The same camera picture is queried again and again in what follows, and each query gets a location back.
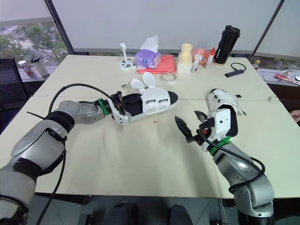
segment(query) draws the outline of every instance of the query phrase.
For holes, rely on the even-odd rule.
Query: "window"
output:
[[[53,22],[0,27],[0,57],[15,56],[17,65],[37,56],[45,66],[57,66],[68,54]]]

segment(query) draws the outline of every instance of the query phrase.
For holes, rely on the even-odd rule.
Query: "small red object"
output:
[[[215,48],[212,48],[210,55],[214,55],[215,54]]]

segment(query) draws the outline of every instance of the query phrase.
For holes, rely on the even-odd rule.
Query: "tape roll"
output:
[[[160,76],[160,80],[166,83],[173,83],[177,80],[177,76],[175,73],[163,73]]]

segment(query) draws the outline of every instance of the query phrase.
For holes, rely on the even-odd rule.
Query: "small white bottle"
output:
[[[193,67],[192,60],[193,45],[185,43],[181,46],[181,53],[178,55],[177,74],[190,75]]]
[[[36,77],[36,74],[30,68],[28,62],[21,60],[18,62],[19,66],[25,71],[25,73],[30,77]]]
[[[207,62],[206,62],[206,66],[205,68],[209,68],[211,66],[211,63],[212,63],[212,60],[214,59],[214,55],[215,55],[215,48],[212,48],[211,52],[210,52],[210,55],[207,59]]]

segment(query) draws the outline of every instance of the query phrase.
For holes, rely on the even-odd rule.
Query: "tree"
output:
[[[49,57],[54,56],[57,62],[63,61],[68,55],[66,45],[52,22],[21,25],[16,33],[23,36],[19,38],[20,40],[28,38],[36,50],[41,50]]]
[[[0,56],[2,58],[15,57],[15,61],[18,63],[20,60],[29,60],[30,52],[13,43],[10,35],[0,35]]]

